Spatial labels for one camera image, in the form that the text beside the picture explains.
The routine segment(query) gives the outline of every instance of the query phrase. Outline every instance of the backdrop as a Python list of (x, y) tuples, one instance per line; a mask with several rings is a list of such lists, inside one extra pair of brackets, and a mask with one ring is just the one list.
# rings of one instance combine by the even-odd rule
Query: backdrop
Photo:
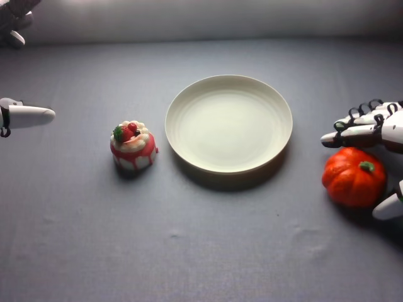
[(43, 0), (30, 44), (396, 35), (401, 0)]

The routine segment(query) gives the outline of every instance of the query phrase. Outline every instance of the plate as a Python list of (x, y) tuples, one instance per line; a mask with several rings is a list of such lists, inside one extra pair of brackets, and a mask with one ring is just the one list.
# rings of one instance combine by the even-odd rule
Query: plate
[(217, 174), (240, 174), (276, 157), (292, 132), (287, 102), (271, 86), (241, 75), (216, 75), (182, 90), (166, 115), (173, 150)]

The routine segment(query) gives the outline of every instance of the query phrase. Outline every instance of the cupcake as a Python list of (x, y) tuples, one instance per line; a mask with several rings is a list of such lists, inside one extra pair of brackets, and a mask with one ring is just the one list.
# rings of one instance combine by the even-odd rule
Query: cupcake
[(111, 151), (119, 167), (138, 171), (152, 165), (158, 148), (154, 137), (143, 123), (124, 121), (111, 134)]

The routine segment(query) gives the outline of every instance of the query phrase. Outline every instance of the whipped cream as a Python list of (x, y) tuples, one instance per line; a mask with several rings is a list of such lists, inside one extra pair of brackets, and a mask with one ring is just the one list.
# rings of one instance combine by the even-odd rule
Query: whipped cream
[(117, 151), (125, 152), (125, 153), (134, 153), (144, 149), (145, 145), (150, 139), (149, 130), (145, 127), (143, 123), (139, 123), (138, 121), (124, 121), (119, 124), (119, 126), (127, 126), (130, 123), (135, 123), (137, 125), (137, 130), (140, 132), (140, 135), (132, 136), (131, 139), (127, 142), (120, 143), (115, 140), (113, 136), (113, 132), (111, 134), (111, 144), (113, 148)]

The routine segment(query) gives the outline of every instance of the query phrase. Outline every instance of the pumpkin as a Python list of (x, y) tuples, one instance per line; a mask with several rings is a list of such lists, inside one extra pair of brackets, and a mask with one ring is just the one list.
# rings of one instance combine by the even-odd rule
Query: pumpkin
[(335, 203), (366, 208), (381, 197), (386, 178), (385, 168), (378, 159), (349, 147), (326, 162), (322, 183)]

